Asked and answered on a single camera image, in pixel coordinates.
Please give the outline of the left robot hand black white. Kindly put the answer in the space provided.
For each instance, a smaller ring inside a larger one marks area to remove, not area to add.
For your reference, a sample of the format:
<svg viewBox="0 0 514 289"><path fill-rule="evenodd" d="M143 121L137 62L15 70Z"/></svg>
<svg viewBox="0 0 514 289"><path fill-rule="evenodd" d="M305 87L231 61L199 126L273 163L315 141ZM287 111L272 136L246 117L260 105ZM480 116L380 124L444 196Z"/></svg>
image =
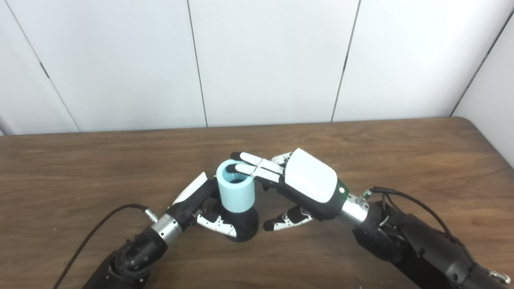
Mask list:
<svg viewBox="0 0 514 289"><path fill-rule="evenodd" d="M204 202L215 198L219 192L217 178L209 179L207 174L202 172L182 190L166 210L166 214L172 218L171 222L174 225L178 225L181 232L185 232L190 226L199 224L214 232L235 238L237 232L233 224L225 221L221 214L217 215L202 209Z"/></svg>

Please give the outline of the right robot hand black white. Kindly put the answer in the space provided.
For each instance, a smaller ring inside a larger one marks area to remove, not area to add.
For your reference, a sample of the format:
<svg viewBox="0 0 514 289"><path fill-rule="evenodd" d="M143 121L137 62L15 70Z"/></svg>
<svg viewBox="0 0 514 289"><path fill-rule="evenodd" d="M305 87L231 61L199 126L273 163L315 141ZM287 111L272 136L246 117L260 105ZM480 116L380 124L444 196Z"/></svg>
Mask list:
<svg viewBox="0 0 514 289"><path fill-rule="evenodd" d="M327 221L341 215L348 199L348 188L326 163L301 148L277 155L272 159L246 152L233 152L235 164L226 170L250 176L262 184L265 191L273 188L294 202L294 207L267 220L267 232L303 225L309 221Z"/></svg>

